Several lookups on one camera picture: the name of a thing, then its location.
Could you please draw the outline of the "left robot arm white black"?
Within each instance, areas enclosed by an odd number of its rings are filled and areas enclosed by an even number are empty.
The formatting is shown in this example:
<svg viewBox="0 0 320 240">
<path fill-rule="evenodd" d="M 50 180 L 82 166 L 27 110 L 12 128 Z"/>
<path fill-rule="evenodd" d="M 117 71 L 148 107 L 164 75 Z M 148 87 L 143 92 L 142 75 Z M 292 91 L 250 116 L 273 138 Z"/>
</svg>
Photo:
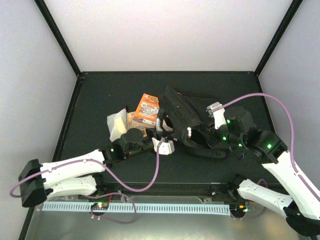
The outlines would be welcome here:
<svg viewBox="0 0 320 240">
<path fill-rule="evenodd" d="M 101 200 L 108 188 L 94 174 L 110 172 L 113 163 L 144 152 L 154 152 L 157 156 L 173 153 L 174 144 L 169 139 L 172 133 L 173 130 L 155 128 L 143 133 L 131 128 L 115 140 L 109 140 L 106 147 L 81 156 L 49 163 L 32 159 L 18 176 L 18 198 L 22 207 L 34 207 L 48 199 L 69 195 L 92 195 Z"/>
</svg>

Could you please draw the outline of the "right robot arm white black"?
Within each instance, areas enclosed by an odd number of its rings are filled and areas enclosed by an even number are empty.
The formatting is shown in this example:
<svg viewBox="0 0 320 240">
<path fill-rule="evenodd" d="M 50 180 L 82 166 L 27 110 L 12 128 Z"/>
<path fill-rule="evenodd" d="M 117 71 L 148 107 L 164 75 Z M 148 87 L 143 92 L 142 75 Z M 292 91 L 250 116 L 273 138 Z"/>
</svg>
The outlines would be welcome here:
<svg viewBox="0 0 320 240">
<path fill-rule="evenodd" d="M 225 192 L 234 202 L 241 199 L 256 202 L 285 218 L 298 234 L 315 238 L 320 234 L 320 191 L 292 161 L 292 153 L 281 138 L 270 130 L 259 130 L 252 115 L 243 107 L 224 109 L 216 102 L 206 108 L 214 126 L 209 136 L 218 147 L 239 156 L 254 156 L 286 190 L 279 193 L 236 175 Z"/>
</svg>

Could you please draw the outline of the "black frame post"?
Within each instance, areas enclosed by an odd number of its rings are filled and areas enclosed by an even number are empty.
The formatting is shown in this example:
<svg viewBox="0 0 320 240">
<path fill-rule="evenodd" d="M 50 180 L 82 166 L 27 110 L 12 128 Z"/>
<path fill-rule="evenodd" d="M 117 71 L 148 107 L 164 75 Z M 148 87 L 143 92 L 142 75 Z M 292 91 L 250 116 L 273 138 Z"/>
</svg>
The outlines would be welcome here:
<svg viewBox="0 0 320 240">
<path fill-rule="evenodd" d="M 55 40 L 57 41 L 60 49 L 62 50 L 64 56 L 66 57 L 69 65 L 71 66 L 74 74 L 79 77 L 81 75 L 81 70 L 76 63 L 54 17 L 52 16 L 46 2 L 44 0 L 34 0 L 36 6 L 38 7 L 40 13 L 42 14 L 44 20 L 46 21 L 50 31 L 52 32 Z"/>
<path fill-rule="evenodd" d="M 286 32 L 288 26 L 290 25 L 292 19 L 300 8 L 303 0 L 292 0 L 287 11 L 285 12 L 279 26 L 277 27 L 271 41 L 269 42 L 264 54 L 262 55 L 254 74 L 256 77 L 259 77 L 268 63 L 270 57 L 272 56 L 274 50 L 276 49 L 278 43 L 280 42 L 282 36 Z"/>
</svg>

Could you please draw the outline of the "right black frame post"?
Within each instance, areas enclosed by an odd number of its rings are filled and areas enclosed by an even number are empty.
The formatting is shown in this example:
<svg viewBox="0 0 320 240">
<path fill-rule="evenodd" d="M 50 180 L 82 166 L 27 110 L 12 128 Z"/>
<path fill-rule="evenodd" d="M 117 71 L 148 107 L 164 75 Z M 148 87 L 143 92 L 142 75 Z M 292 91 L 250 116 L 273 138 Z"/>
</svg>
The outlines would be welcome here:
<svg viewBox="0 0 320 240">
<path fill-rule="evenodd" d="M 269 42 L 264 54 L 262 55 L 254 74 L 256 77 L 259 77 L 268 63 L 270 57 L 272 56 L 274 50 L 276 49 L 278 43 L 280 42 L 282 36 L 286 32 L 288 26 L 290 25 L 292 19 L 300 8 L 303 0 L 292 0 L 287 11 L 285 12 L 279 26 L 277 27 L 271 41 Z"/>
</svg>

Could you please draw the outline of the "black front rail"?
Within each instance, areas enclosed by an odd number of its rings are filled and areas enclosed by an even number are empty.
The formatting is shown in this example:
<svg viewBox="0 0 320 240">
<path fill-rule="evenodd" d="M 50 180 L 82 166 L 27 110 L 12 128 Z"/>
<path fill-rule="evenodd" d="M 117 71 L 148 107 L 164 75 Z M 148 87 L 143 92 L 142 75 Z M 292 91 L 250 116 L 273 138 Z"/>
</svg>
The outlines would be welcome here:
<svg viewBox="0 0 320 240">
<path fill-rule="evenodd" d="M 90 197 L 100 197 L 103 194 L 121 192 L 129 196 L 179 196 L 179 197 L 213 197 L 236 200 L 235 185 L 225 184 L 193 184 L 193 183 L 156 183 L 149 189 L 136 192 L 126 189 L 115 182 L 101 182 L 93 179 L 92 181 L 74 178 L 54 184 L 47 189 L 39 188 L 33 198 L 38 203 L 56 197 L 81 195 Z"/>
</svg>

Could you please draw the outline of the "left black frame post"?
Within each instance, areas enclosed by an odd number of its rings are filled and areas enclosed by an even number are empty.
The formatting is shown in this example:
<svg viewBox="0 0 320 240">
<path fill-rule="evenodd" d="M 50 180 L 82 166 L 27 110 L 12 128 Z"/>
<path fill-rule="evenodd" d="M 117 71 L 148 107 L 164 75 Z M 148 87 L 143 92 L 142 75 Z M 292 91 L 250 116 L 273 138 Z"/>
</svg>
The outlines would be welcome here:
<svg viewBox="0 0 320 240">
<path fill-rule="evenodd" d="M 74 74 L 79 77 L 81 75 L 81 70 L 76 63 L 54 17 L 52 16 L 46 2 L 44 0 L 34 0 L 36 6 L 38 7 L 40 13 L 42 14 L 44 20 L 46 21 L 50 31 L 52 32 L 55 40 L 57 41 L 60 49 L 62 50 L 64 56 L 66 57 L 69 65 L 71 66 Z"/>
</svg>

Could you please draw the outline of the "cream fabric pencil case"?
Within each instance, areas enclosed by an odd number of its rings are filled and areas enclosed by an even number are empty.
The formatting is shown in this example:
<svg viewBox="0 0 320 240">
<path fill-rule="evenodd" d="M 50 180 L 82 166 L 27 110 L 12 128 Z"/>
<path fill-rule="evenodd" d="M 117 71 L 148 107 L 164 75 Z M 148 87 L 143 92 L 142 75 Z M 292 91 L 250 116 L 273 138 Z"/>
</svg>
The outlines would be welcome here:
<svg viewBox="0 0 320 240">
<path fill-rule="evenodd" d="M 192 129 L 188 127 L 187 131 L 188 131 L 188 137 L 190 138 L 192 136 Z"/>
</svg>

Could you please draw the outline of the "orange thick book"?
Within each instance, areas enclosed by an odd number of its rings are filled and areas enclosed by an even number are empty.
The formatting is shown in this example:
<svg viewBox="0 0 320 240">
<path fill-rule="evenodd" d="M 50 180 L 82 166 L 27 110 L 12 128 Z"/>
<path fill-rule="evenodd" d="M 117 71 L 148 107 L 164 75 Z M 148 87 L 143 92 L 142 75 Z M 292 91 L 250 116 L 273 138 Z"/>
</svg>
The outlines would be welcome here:
<svg viewBox="0 0 320 240">
<path fill-rule="evenodd" d="M 134 112 L 133 120 L 137 123 L 154 127 L 159 110 L 160 107 L 158 98 L 156 96 L 144 93 Z"/>
</svg>

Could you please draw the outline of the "white tissue packet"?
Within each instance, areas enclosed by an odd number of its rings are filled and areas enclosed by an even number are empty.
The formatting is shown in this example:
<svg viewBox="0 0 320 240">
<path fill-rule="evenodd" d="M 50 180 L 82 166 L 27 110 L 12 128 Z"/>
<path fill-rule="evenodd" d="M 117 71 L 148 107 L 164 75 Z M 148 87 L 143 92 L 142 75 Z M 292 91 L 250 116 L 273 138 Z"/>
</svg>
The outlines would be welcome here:
<svg viewBox="0 0 320 240">
<path fill-rule="evenodd" d="M 107 116 L 107 126 L 110 133 L 110 141 L 113 142 L 129 130 L 128 112 L 123 108 L 117 113 Z"/>
</svg>

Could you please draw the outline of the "black student bag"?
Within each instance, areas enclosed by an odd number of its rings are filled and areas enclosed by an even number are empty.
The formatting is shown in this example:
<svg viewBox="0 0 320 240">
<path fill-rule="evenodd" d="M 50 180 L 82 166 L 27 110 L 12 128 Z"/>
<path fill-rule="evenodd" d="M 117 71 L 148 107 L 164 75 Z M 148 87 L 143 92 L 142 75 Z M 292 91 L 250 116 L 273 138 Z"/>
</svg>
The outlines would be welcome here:
<svg viewBox="0 0 320 240">
<path fill-rule="evenodd" d="M 190 155 L 207 159 L 224 159 L 226 155 L 201 155 L 205 147 L 205 139 L 201 127 L 214 127 L 214 119 L 207 112 L 210 104 L 218 102 L 218 98 L 204 93 L 192 93 L 167 86 L 164 94 L 158 96 L 159 107 L 164 111 L 161 120 L 169 120 L 173 129 L 172 137 L 177 139 Z M 188 137 L 187 128 L 192 129 Z"/>
</svg>

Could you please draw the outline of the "thin orange yellow booklet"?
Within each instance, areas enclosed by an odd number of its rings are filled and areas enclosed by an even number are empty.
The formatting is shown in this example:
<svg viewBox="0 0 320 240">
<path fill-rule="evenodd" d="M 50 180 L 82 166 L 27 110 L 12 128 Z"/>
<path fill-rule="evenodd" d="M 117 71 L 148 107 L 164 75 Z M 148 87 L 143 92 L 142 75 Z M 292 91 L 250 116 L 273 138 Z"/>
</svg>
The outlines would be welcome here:
<svg viewBox="0 0 320 240">
<path fill-rule="evenodd" d="M 134 120 L 134 112 L 129 112 L 127 114 L 127 121 L 128 121 L 128 125 L 130 129 L 138 129 L 143 133 L 143 136 L 146 137 L 147 133 L 146 133 L 146 129 L 148 128 L 148 126 L 143 125 L 140 122 L 137 122 Z"/>
</svg>

